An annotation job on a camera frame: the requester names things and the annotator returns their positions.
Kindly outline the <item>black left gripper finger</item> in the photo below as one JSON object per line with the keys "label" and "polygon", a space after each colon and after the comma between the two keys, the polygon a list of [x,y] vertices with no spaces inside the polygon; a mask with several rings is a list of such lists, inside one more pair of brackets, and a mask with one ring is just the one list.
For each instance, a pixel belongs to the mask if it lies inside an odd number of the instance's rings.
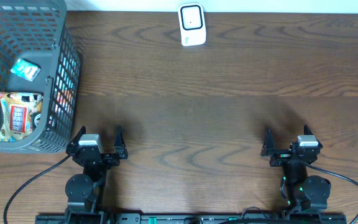
{"label": "black left gripper finger", "polygon": [[78,131],[78,133],[76,134],[76,136],[71,140],[70,142],[70,146],[75,146],[78,145],[80,138],[82,137],[82,135],[86,134],[86,127],[82,126],[80,128],[80,130]]}
{"label": "black left gripper finger", "polygon": [[122,136],[122,126],[119,125],[117,127],[117,133],[114,140],[114,149],[116,151],[116,155],[119,159],[127,159],[128,158],[128,151],[126,144],[124,142],[124,138]]}

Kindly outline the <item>yellow snack bag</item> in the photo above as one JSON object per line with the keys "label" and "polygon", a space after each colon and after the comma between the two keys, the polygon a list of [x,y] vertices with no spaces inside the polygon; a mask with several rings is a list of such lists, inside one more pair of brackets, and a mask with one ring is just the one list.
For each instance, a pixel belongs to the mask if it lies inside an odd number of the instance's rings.
{"label": "yellow snack bag", "polygon": [[16,142],[26,138],[37,127],[43,96],[40,93],[1,92],[2,126],[0,142]]}

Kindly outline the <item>small teal tissue pack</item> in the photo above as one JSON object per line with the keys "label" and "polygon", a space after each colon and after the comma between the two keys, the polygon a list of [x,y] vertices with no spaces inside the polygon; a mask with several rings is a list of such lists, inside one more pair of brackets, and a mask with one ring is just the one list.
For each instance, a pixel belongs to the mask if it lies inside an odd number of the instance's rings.
{"label": "small teal tissue pack", "polygon": [[41,68],[39,66],[22,58],[17,59],[10,69],[12,74],[30,82],[35,80],[40,71]]}

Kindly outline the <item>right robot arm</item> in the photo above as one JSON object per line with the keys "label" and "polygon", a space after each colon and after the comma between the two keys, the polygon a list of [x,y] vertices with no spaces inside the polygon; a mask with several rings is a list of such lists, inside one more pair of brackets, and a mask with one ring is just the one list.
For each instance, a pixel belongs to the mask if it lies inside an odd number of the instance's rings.
{"label": "right robot arm", "polygon": [[331,183],[318,175],[308,175],[307,165],[318,159],[323,145],[305,125],[304,133],[297,136],[287,149],[277,149],[269,128],[265,130],[260,155],[269,157],[271,167],[281,167],[281,192],[294,212],[321,212],[328,207]]}

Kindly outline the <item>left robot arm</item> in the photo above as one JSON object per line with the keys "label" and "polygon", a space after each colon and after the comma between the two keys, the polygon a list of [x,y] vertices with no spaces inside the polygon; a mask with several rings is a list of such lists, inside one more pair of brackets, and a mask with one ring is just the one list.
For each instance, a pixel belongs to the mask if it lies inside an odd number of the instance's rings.
{"label": "left robot arm", "polygon": [[113,153],[104,153],[100,136],[87,134],[85,127],[67,145],[66,153],[83,172],[73,175],[66,183],[65,223],[112,222],[110,213],[102,208],[102,201],[108,170],[128,158],[121,126],[117,127],[113,148]]}

